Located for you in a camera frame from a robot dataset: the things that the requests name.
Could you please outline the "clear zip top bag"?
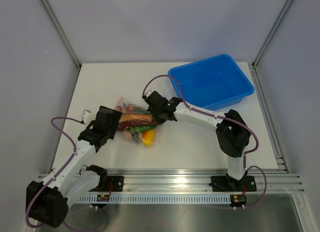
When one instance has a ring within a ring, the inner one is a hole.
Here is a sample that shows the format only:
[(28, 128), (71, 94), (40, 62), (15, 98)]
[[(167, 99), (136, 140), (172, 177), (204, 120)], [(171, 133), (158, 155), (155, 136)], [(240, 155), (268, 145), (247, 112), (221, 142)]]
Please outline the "clear zip top bag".
[(155, 143), (159, 124), (145, 107), (121, 97), (114, 109), (122, 114), (117, 131), (125, 139), (147, 147)]

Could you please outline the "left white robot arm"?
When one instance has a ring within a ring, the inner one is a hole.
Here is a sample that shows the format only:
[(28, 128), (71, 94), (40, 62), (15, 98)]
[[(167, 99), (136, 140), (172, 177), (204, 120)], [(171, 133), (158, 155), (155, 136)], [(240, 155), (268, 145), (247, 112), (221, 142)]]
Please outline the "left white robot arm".
[(104, 191), (107, 198), (123, 189), (122, 176), (108, 176), (108, 171), (97, 165), (83, 169), (103, 147), (112, 140), (118, 129), (122, 113), (100, 106), (97, 113), (84, 110), (80, 124), (85, 129), (73, 140), (61, 132), (72, 144), (71, 153), (40, 182), (32, 181), (26, 188), (25, 222), (30, 228), (48, 225), (59, 227), (69, 209), (84, 194)]

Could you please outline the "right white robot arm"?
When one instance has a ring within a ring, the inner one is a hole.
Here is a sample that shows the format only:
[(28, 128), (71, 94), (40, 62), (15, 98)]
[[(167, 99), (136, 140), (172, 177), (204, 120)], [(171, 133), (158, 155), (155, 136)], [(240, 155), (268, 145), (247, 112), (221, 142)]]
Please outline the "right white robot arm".
[(147, 110), (158, 124), (167, 121), (185, 122), (215, 131), (218, 145), (227, 156), (227, 173), (218, 183), (211, 182), (212, 189), (240, 192), (246, 187), (245, 148), (251, 133), (239, 113), (233, 109), (227, 113), (203, 110), (178, 97), (166, 99), (155, 90), (142, 95)]

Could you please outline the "green fake cucumber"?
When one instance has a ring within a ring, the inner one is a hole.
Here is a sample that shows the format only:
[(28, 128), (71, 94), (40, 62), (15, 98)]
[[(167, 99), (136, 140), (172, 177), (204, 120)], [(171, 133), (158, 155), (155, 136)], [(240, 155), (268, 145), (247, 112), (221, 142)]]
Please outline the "green fake cucumber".
[(145, 109), (135, 107), (133, 110), (130, 111), (133, 114), (140, 114), (140, 115), (150, 115), (151, 113)]

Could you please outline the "dark red fake food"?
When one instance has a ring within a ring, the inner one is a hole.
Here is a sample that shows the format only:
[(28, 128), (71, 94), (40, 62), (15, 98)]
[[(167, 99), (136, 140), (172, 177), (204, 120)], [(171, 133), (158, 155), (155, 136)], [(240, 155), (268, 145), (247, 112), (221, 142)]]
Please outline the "dark red fake food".
[(126, 120), (118, 124), (117, 131), (128, 130), (131, 127), (139, 127), (144, 125), (150, 125), (150, 122), (140, 121), (140, 120)]

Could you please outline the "yellow fake mango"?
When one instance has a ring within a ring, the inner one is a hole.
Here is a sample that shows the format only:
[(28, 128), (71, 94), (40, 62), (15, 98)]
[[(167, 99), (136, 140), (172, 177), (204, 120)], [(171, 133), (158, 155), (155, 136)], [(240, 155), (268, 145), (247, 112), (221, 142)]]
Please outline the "yellow fake mango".
[(142, 133), (141, 141), (146, 146), (151, 146), (154, 144), (156, 138), (156, 130), (151, 129)]

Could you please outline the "pink fake peach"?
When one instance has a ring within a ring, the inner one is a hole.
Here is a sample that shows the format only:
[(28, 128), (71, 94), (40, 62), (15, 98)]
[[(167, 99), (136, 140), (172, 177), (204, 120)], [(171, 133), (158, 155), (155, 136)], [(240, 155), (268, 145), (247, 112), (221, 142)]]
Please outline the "pink fake peach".
[(123, 132), (123, 137), (124, 137), (125, 139), (127, 139), (127, 140), (131, 140), (132, 137), (133, 137), (133, 134), (132, 134), (130, 131), (125, 130), (125, 131)]

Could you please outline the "green fake chili pepper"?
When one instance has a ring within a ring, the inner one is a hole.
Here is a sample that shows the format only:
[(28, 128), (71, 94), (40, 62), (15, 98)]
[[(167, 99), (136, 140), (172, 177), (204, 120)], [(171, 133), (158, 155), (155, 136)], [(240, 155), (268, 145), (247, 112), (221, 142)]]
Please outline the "green fake chili pepper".
[(142, 126), (133, 126), (129, 129), (131, 133), (144, 133), (146, 131), (153, 130), (157, 127), (156, 124), (150, 124), (150, 125), (142, 125)]

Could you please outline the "fake lychee bunch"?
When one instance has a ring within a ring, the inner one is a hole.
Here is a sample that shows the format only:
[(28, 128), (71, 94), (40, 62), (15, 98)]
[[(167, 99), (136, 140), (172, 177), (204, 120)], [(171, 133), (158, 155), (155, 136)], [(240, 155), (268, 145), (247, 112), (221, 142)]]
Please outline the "fake lychee bunch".
[(138, 110), (141, 109), (141, 107), (135, 104), (123, 104), (117, 105), (115, 109), (119, 112), (122, 112), (123, 114), (131, 114), (136, 113)]

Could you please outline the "orange papaya slice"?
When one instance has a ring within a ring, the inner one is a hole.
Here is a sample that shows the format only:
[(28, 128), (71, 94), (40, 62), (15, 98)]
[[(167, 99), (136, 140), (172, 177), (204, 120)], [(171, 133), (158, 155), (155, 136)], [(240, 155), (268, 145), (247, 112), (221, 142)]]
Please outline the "orange papaya slice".
[(149, 123), (151, 122), (153, 117), (150, 114), (137, 114), (137, 113), (125, 113), (121, 115), (120, 123), (126, 121), (134, 121), (134, 122), (142, 122)]

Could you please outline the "blue plastic bin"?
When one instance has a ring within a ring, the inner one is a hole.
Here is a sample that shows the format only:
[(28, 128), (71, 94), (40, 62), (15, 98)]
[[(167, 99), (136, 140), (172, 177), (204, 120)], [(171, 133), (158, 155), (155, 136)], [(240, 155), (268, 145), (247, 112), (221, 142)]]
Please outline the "blue plastic bin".
[(191, 105), (217, 111), (254, 93), (248, 77), (228, 54), (220, 54), (169, 69), (178, 97)]

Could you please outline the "left controller board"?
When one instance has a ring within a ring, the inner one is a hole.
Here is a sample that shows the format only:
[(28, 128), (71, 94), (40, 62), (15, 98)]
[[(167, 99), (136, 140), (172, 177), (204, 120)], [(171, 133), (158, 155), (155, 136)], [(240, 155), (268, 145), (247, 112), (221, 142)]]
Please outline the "left controller board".
[(109, 202), (110, 196), (108, 194), (98, 194), (96, 201), (97, 202)]

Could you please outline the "controller board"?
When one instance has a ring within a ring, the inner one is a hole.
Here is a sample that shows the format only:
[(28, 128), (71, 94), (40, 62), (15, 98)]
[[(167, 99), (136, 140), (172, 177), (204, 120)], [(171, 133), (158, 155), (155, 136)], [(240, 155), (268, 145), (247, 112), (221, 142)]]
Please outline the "controller board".
[(241, 195), (231, 195), (230, 201), (232, 204), (241, 204), (245, 205), (247, 203), (247, 196), (245, 194)]
[(108, 194), (98, 194), (96, 201), (97, 202), (109, 202), (110, 196)]

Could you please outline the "right controller board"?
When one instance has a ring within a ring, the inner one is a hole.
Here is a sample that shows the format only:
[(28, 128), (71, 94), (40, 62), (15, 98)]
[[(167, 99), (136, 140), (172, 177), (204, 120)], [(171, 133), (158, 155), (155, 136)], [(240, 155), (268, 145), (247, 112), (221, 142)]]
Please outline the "right controller board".
[(241, 195), (231, 195), (230, 201), (232, 204), (241, 204), (245, 205), (247, 203), (247, 196), (245, 194)]

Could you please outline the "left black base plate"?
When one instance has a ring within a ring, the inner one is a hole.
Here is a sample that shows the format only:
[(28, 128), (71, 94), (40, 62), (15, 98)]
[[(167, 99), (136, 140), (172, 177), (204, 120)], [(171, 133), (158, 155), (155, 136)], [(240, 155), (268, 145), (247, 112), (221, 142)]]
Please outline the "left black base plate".
[(123, 176), (108, 175), (104, 180), (102, 188), (105, 192), (122, 192), (124, 187), (124, 180), (125, 178)]

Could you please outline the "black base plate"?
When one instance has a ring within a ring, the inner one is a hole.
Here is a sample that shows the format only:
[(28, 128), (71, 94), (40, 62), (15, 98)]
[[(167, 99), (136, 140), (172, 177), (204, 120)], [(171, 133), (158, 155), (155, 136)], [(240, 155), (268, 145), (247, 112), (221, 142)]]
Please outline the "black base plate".
[(245, 175), (242, 179), (236, 180), (228, 175), (215, 175), (210, 177), (209, 186), (213, 192), (256, 192), (257, 186), (255, 177)]
[(102, 188), (105, 192), (122, 192), (124, 187), (124, 180), (125, 178), (123, 176), (108, 175), (104, 180)]

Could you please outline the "aluminium mounting rail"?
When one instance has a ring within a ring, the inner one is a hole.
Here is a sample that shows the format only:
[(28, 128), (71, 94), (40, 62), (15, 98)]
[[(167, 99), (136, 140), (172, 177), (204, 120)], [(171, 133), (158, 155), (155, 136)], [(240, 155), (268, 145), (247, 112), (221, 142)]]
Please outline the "aluminium mounting rail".
[[(205, 169), (109, 169), (110, 176), (123, 176), (125, 194), (212, 194), (212, 176), (224, 176), (225, 170)], [(267, 194), (304, 194), (298, 174), (285, 170), (266, 170)]]

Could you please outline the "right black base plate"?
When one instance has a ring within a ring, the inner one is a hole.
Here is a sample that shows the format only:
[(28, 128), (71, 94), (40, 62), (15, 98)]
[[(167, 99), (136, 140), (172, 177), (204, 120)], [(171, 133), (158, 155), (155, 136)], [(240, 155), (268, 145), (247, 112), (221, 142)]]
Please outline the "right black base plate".
[(228, 175), (215, 175), (210, 177), (209, 186), (213, 192), (256, 192), (257, 186), (255, 177), (245, 175), (242, 179), (236, 180)]

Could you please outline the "right aluminium frame post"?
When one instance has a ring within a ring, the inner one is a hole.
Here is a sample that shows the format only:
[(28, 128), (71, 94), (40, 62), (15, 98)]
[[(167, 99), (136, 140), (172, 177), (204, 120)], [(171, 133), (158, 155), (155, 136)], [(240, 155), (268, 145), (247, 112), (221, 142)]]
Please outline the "right aluminium frame post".
[(273, 41), (277, 31), (279, 30), (280, 26), (282, 25), (284, 19), (286, 18), (291, 6), (295, 0), (285, 0), (280, 12), (278, 13), (274, 23), (272, 24), (272, 27), (270, 31), (268, 32), (262, 46), (260, 47), (255, 59), (252, 62), (252, 66), (254, 69), (258, 67), (258, 64), (262, 60), (264, 54), (266, 53), (268, 47), (270, 46), (271, 42)]

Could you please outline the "aluminium frame post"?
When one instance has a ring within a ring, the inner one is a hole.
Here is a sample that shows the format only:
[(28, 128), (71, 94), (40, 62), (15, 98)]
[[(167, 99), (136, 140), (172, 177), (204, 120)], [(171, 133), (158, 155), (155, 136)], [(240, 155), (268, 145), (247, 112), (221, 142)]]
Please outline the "aluminium frame post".
[(282, 25), (284, 19), (286, 18), (291, 6), (295, 0), (285, 0), (280, 12), (278, 13), (274, 23), (272, 24), (272, 27), (270, 31), (268, 32), (262, 46), (260, 47), (255, 59), (252, 62), (252, 66), (254, 69), (258, 67), (258, 64), (262, 60), (264, 54), (266, 53), (268, 47), (270, 46), (271, 42), (273, 41), (277, 31), (279, 30), (280, 26)]
[(56, 13), (55, 13), (51, 3), (49, 2), (49, 0), (39, 0), (39, 2), (42, 5), (45, 13), (47, 14), (55, 31), (57, 32), (58, 37), (60, 38), (63, 46), (65, 47), (68, 55), (70, 56), (72, 62), (74, 63), (77, 70), (80, 71), (81, 67), (82, 67), (82, 63), (80, 62), (80, 60), (79, 60), (78, 56), (76, 55), (66, 33), (64, 32), (64, 29), (61, 26), (61, 23), (59, 22), (59, 19), (56, 16)]

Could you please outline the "left aluminium frame post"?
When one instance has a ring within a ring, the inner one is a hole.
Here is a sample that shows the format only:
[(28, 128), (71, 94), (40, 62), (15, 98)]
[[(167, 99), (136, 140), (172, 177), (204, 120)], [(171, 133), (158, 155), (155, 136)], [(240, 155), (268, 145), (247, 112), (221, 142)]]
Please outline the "left aluminium frame post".
[(49, 0), (39, 0), (39, 2), (42, 5), (45, 13), (47, 14), (55, 31), (57, 32), (58, 37), (60, 38), (63, 46), (65, 47), (68, 55), (70, 56), (72, 62), (74, 63), (77, 70), (80, 71), (81, 67), (82, 67), (82, 63), (80, 62), (80, 60), (79, 60), (78, 56), (76, 55), (66, 33), (64, 32), (64, 29), (61, 26), (61, 23), (59, 22), (59, 19), (56, 16), (56, 13), (55, 13), (51, 3), (49, 2)]

